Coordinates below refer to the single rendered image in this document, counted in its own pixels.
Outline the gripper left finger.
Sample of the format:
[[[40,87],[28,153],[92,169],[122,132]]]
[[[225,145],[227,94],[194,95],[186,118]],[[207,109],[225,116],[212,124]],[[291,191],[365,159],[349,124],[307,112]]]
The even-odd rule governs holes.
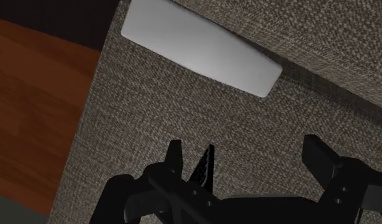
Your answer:
[[[182,179],[180,140],[169,143],[163,162],[147,165],[136,179],[107,180],[88,224],[140,224],[154,214],[162,224],[221,224],[220,199],[213,195],[215,147],[209,144],[188,181]]]

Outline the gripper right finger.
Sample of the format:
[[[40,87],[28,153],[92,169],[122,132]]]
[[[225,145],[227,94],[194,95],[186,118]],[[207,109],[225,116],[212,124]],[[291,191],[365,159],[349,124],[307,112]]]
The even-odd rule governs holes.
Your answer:
[[[382,217],[382,172],[357,158],[338,155],[314,134],[306,134],[302,162],[323,188],[319,224],[360,224],[364,211]]]

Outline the grey-brown woven fabric sofa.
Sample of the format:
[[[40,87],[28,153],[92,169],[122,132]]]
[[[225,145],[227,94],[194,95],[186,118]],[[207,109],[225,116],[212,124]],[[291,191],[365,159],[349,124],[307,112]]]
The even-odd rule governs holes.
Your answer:
[[[216,147],[214,193],[322,188],[301,160],[305,134],[382,172],[382,42],[359,41],[365,16],[382,38],[382,2],[174,0],[256,43],[284,67],[259,98],[193,73],[121,36],[131,0],[119,0],[94,73],[48,224],[88,224],[116,174],[140,176],[183,145],[189,177]]]

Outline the white oblong cushion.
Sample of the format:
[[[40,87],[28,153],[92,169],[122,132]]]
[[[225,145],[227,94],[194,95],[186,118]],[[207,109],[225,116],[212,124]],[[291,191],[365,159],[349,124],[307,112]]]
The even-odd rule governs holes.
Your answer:
[[[131,0],[121,35],[197,74],[267,97],[282,66],[173,0]]]

